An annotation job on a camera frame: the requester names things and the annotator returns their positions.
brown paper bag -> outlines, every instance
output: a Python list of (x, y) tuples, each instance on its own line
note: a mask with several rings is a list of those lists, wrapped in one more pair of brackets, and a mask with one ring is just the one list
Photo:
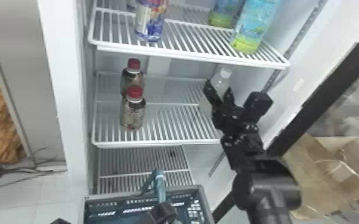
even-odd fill
[(359, 138), (357, 137), (330, 137), (316, 138), (332, 157), (343, 161), (355, 170), (359, 177)]
[(359, 199), (357, 174), (312, 136), (301, 137), (284, 159), (302, 188), (302, 207), (292, 211), (297, 219), (320, 219)]

bottle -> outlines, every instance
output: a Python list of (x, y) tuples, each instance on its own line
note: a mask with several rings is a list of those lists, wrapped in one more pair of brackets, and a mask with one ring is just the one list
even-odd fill
[(146, 107), (142, 94), (142, 88), (133, 85), (128, 88), (126, 97), (122, 98), (120, 124), (126, 130), (137, 130), (142, 126)]
[[(218, 96), (223, 98), (225, 92), (227, 91), (228, 87), (230, 86), (230, 77), (232, 74), (232, 69), (230, 68), (222, 68), (220, 72), (215, 74), (210, 83), (212, 84), (213, 88), (216, 90)], [(203, 111), (207, 116), (212, 116), (212, 106), (206, 95), (203, 94), (202, 99), (199, 102), (199, 109)]]
[(144, 78), (141, 71), (141, 61), (136, 58), (128, 60), (127, 67), (121, 73), (121, 96), (126, 96), (126, 90), (132, 85), (140, 86), (144, 89)]
[(247, 0), (230, 44), (236, 50), (254, 53), (269, 28), (282, 0)]
[(209, 14), (209, 24), (223, 28), (233, 26), (234, 16), (242, 0), (217, 0), (214, 9)]
[(140, 41), (160, 40), (167, 7), (168, 0), (137, 0), (135, 34)]

bottle cap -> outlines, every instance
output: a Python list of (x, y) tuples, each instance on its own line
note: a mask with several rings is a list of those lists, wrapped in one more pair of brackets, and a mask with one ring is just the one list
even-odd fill
[(127, 68), (131, 70), (139, 70), (141, 69), (141, 61), (136, 58), (130, 58), (128, 60)]
[(133, 85), (128, 88), (126, 94), (132, 99), (141, 99), (143, 94), (143, 89), (140, 86)]
[(229, 77), (231, 77), (232, 73), (233, 73), (233, 70), (231, 68), (222, 68), (220, 71), (220, 76), (228, 79)]

blue bottle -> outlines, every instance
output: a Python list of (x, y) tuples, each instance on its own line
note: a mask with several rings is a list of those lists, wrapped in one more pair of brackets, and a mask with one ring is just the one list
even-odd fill
[(168, 0), (137, 0), (135, 33), (141, 41), (157, 42), (162, 37)]

white bottle cap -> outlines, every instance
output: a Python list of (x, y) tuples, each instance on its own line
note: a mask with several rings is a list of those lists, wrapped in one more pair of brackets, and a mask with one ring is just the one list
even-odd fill
[(220, 76), (224, 79), (228, 79), (231, 77), (231, 74), (233, 73), (233, 70), (231, 68), (222, 68), (220, 71)]

